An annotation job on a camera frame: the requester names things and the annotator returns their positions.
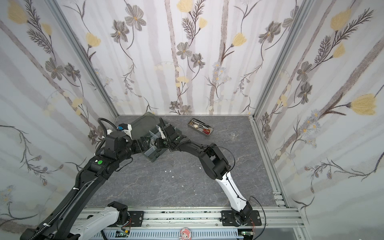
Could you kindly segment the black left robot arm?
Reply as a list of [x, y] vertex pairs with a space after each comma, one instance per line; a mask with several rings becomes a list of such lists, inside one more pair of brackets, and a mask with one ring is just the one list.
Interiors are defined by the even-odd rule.
[[121, 169], [121, 162], [150, 148], [149, 137], [136, 140], [130, 137], [128, 124], [116, 126], [105, 118], [99, 118], [98, 123], [104, 139], [94, 157], [77, 173], [73, 188], [58, 207], [35, 229], [26, 229], [20, 237], [22, 240], [81, 239], [82, 235], [71, 233], [71, 228], [91, 197]]

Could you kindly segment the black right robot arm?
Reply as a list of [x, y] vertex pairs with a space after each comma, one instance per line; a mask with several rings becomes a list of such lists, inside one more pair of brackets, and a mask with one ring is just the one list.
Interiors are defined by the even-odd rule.
[[216, 144], [198, 144], [178, 133], [174, 126], [166, 124], [162, 118], [160, 118], [158, 130], [161, 137], [156, 139], [157, 148], [167, 148], [171, 152], [185, 152], [197, 157], [206, 175], [219, 184], [230, 202], [232, 215], [228, 220], [231, 221], [231, 226], [245, 226], [248, 222], [253, 226], [267, 225], [266, 216], [256, 221], [256, 214], [250, 201], [243, 197], [232, 178], [231, 170], [234, 166], [230, 166], [221, 151], [222, 147]]

